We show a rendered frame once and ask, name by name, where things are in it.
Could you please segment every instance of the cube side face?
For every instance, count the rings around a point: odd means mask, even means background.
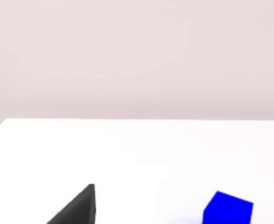
[[[253,203],[217,192],[204,211],[204,224],[250,224]]]

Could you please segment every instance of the cube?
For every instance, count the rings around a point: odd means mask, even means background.
[[[202,224],[250,224],[253,203],[217,191],[203,213]]]

